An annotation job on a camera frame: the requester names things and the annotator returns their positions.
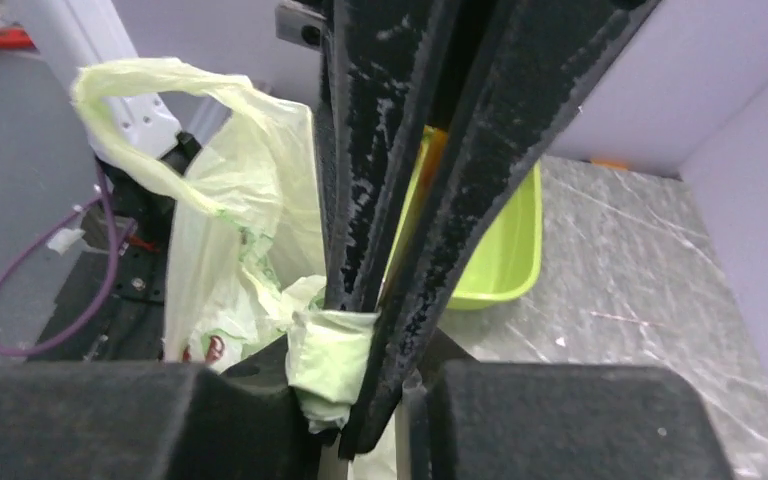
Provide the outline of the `light green plastic bag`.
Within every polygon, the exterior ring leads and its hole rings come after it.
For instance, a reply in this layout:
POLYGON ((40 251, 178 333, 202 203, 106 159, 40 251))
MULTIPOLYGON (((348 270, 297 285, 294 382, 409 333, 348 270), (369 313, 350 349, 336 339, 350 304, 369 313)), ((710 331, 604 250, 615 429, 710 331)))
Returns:
POLYGON ((243 75, 176 58, 82 68, 72 104, 112 163, 172 198, 163 347, 168 362, 223 372, 285 337, 285 371, 312 433, 343 427, 357 401, 373 313, 324 307, 325 257, 308 106, 243 75), (131 145, 109 101, 178 91, 209 96, 228 119, 184 173, 131 145))

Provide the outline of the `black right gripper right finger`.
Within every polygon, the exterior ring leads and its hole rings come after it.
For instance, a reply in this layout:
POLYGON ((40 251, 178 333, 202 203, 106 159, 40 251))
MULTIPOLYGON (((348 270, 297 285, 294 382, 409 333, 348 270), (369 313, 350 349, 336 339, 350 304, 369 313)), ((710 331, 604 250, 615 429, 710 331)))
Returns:
POLYGON ((436 332, 410 378, 414 479, 730 479, 698 391, 654 366, 481 362, 436 332))

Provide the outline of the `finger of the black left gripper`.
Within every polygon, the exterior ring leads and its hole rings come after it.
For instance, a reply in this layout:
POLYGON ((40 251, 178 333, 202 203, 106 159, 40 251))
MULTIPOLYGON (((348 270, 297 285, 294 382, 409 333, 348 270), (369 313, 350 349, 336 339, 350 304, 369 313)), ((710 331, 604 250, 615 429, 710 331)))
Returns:
POLYGON ((394 278, 381 282, 359 398, 338 455, 378 443, 482 235, 655 5, 459 1, 425 127, 447 133, 394 278))
POLYGON ((459 1, 325 1, 316 140, 327 310, 371 312, 459 1))

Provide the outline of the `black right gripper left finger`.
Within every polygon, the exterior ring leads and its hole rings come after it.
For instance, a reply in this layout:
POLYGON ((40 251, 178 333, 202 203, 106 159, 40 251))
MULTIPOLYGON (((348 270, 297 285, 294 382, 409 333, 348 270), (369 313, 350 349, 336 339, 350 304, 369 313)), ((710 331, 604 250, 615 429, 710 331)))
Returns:
POLYGON ((313 479, 320 445, 279 339, 197 363, 0 366, 0 479, 313 479))

